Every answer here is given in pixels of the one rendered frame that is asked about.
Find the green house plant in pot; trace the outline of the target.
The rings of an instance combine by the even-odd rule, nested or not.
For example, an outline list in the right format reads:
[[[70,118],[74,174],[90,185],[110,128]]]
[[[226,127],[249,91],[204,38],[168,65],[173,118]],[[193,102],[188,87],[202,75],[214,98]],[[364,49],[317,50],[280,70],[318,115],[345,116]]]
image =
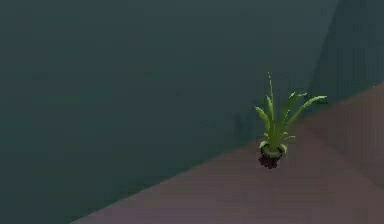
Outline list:
[[[268,72],[269,93],[265,95],[265,108],[254,106],[254,110],[264,122],[264,137],[259,143],[258,149],[261,156],[260,164],[268,169],[278,166],[280,159],[288,152],[288,142],[295,139],[294,135],[288,133],[290,126],[299,118],[301,113],[319,100],[326,99],[326,96],[313,96],[306,100],[293,114],[290,114],[295,102],[306,93],[292,92],[285,103],[280,116],[277,116],[274,109],[274,93],[271,73]]]

